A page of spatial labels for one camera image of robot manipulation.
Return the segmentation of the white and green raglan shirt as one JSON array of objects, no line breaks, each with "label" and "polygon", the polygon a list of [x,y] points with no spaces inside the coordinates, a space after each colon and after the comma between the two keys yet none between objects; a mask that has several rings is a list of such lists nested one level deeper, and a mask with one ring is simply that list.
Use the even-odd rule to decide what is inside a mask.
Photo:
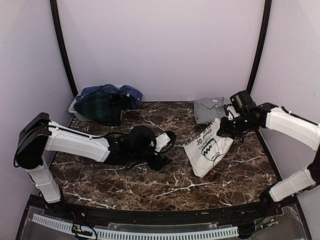
[{"label": "white and green raglan shirt", "polygon": [[218,136],[221,120],[215,118],[201,133],[183,144],[195,176],[203,178],[228,153],[233,139]]}]

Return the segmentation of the dark green plaid garment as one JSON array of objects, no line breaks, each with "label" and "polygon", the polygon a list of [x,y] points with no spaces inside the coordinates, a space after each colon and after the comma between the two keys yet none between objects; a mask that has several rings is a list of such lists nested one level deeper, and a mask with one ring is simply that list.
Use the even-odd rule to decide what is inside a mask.
[{"label": "dark green plaid garment", "polygon": [[107,92],[92,93],[81,102],[76,102],[74,110],[84,117],[96,122],[110,122],[110,101],[112,96]]}]

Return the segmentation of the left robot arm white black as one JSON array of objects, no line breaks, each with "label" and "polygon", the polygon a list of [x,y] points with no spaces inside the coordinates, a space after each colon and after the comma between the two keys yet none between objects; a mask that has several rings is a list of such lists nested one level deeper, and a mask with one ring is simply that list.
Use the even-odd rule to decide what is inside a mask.
[{"label": "left robot arm white black", "polygon": [[19,133],[13,157],[15,168],[25,169],[51,210],[60,218],[71,213],[63,193],[45,163],[44,152],[61,152],[85,157],[98,163],[132,168],[147,163],[154,171],[170,163],[166,153],[176,142],[173,131],[159,135],[144,125],[133,127],[129,133],[110,132],[91,135],[73,130],[50,120],[49,114],[39,113]]}]

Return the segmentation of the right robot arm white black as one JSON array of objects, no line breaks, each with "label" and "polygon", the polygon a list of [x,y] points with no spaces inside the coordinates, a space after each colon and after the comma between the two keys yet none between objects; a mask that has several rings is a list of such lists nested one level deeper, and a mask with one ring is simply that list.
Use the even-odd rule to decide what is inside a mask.
[{"label": "right robot arm white black", "polygon": [[274,210],[275,203],[320,184],[320,125],[293,114],[284,107],[266,102],[252,107],[248,112],[241,109],[239,116],[232,120],[223,117],[217,135],[238,138],[248,130],[259,128],[287,135],[316,152],[312,163],[277,182],[266,191],[267,197],[255,205],[255,213],[266,217]]}]

